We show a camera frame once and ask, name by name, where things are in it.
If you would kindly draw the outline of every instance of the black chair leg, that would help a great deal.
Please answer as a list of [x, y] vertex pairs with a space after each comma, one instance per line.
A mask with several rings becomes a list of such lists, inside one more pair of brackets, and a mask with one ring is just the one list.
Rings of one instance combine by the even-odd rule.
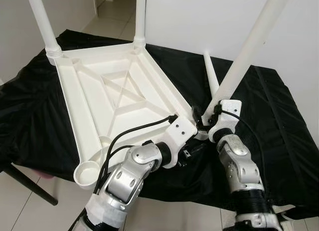
[[35, 182], [33, 182], [31, 179], [29, 179], [25, 174], [23, 174], [20, 170], [18, 170], [13, 165], [6, 166], [3, 171], [10, 175], [12, 178], [26, 186], [28, 189], [30, 189], [32, 192], [39, 195], [44, 200], [48, 201], [52, 205], [57, 205], [58, 200], [52, 197], [50, 194], [48, 194], [45, 190], [43, 190], [40, 186], [38, 186]]

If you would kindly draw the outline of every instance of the white tape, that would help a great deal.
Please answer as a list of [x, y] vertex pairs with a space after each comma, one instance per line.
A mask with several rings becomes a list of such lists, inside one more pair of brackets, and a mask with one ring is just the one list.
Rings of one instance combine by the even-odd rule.
[[87, 216], [92, 224], [106, 223], [115, 228], [120, 228], [127, 212], [118, 210], [107, 202], [103, 202], [99, 195], [93, 194], [85, 206]]

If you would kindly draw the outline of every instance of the tiled floor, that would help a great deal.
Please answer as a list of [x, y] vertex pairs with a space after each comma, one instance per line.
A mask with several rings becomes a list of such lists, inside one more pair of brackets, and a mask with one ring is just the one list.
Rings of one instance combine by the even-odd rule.
[[133, 40], [136, 0], [105, 1], [98, 7], [98, 17], [83, 32], [124, 40]]
[[[136, 0], [104, 2], [84, 32], [133, 40]], [[87, 203], [91, 191], [75, 183], [40, 178], [34, 171], [19, 167], [32, 180], [58, 198], [52, 206], [7, 174], [0, 173], [1, 231], [65, 231]], [[125, 231], [221, 231], [233, 223], [234, 213], [194, 203], [165, 203], [138, 199], [128, 215]], [[319, 218], [295, 221], [295, 231], [318, 231]], [[286, 225], [286, 231], [293, 231]]]

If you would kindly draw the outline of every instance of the black cable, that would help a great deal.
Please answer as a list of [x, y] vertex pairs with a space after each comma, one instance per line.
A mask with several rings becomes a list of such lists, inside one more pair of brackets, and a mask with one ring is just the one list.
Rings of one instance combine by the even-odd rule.
[[261, 158], [261, 166], [262, 166], [262, 181], [263, 181], [263, 184], [264, 184], [264, 189], [265, 189], [265, 193], [267, 194], [267, 182], [266, 182], [266, 169], [265, 169], [265, 157], [264, 157], [264, 151], [262, 149], [262, 146], [261, 146], [261, 142], [260, 142], [260, 139], [258, 137], [258, 135], [255, 133], [255, 131], [251, 128], [251, 126], [245, 121], [243, 120], [242, 118], [240, 118], [238, 115], [236, 114], [233, 114], [231, 112], [228, 112], [228, 111], [225, 111], [225, 110], [221, 110], [220, 112], [222, 113], [225, 113], [227, 115], [231, 115], [235, 118], [237, 118], [240, 122], [242, 122], [249, 130], [250, 132], [255, 136], [255, 139], [257, 140], [257, 143], [258, 143], [258, 146], [259, 146], [259, 151], [260, 151], [260, 158]]
[[111, 150], [115, 144], [115, 142], [120, 139], [123, 135], [126, 135], [130, 132], [133, 132], [133, 131], [137, 131], [137, 130], [140, 130], [140, 129], [143, 129], [143, 128], [147, 128], [147, 127], [150, 127], [150, 126], [153, 126], [153, 125], [158, 125], [160, 123], [163, 123], [165, 121], [168, 121], [168, 120], [172, 120], [176, 118], [176, 116], [168, 116], [162, 120], [159, 120], [159, 121], [156, 121], [156, 122], [153, 122], [153, 123], [149, 123], [149, 124], [146, 124], [146, 125], [141, 125], [141, 126], [138, 126], [138, 127], [135, 127], [135, 128], [132, 128], [132, 129], [129, 129], [129, 130], [126, 130], [124, 132], [122, 132], [121, 134], [119, 134], [118, 136], [116, 136], [113, 141], [111, 142], [110, 146], [109, 146], [109, 149], [108, 149], [108, 152], [106, 154], [106, 159], [105, 159], [105, 162], [103, 163], [102, 165], [102, 168], [101, 168], [101, 171], [100, 171], [100, 174], [99, 174], [99, 177], [97, 179], [97, 182], [96, 182], [96, 186], [94, 188], [94, 191], [93, 193], [96, 194], [98, 189], [100, 188], [100, 185], [101, 185], [101, 180], [102, 180], [102, 177], [107, 177], [107, 168], [109, 166], [109, 161], [110, 161], [110, 154], [111, 154]]
[[[131, 147], [133, 147], [133, 145], [124, 145], [124, 146], [122, 146], [122, 147], [117, 148], [115, 151], [113, 151], [113, 152], [110, 154], [109, 160], [110, 160], [117, 152], [121, 151], [122, 149], [131, 148]], [[100, 179], [100, 184], [104, 184], [104, 183], [106, 182], [107, 178], [108, 178], [108, 176], [107, 176], [107, 175], [106, 175], [106, 176], [104, 175], [104, 176]]]
[[117, 152], [119, 152], [120, 150], [125, 149], [125, 148], [131, 148], [131, 147], [133, 147], [133, 146], [134, 146], [134, 145], [125, 145], [125, 146], [122, 146], [122, 147], [117, 148], [115, 151], [113, 151], [113, 152], [111, 153], [110, 159], [111, 159]]

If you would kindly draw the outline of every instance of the black table cover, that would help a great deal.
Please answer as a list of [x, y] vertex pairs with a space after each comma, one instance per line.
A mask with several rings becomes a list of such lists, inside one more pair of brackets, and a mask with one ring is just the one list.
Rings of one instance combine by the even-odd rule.
[[[63, 50], [128, 43], [70, 30], [57, 40]], [[211, 100], [203, 56], [154, 45], [146, 49], [187, 102], [203, 112]], [[213, 57], [212, 62], [221, 82], [232, 62]], [[269, 201], [295, 205], [288, 212], [294, 219], [317, 216], [319, 151], [277, 72], [251, 66], [232, 98], [243, 102], [241, 117], [261, 140]], [[241, 122], [236, 133], [261, 169], [254, 136]], [[232, 210], [216, 147], [206, 144], [187, 166], [151, 173], [141, 196]], [[11, 162], [67, 180], [79, 163], [57, 71], [44, 50], [0, 87], [0, 171]]]

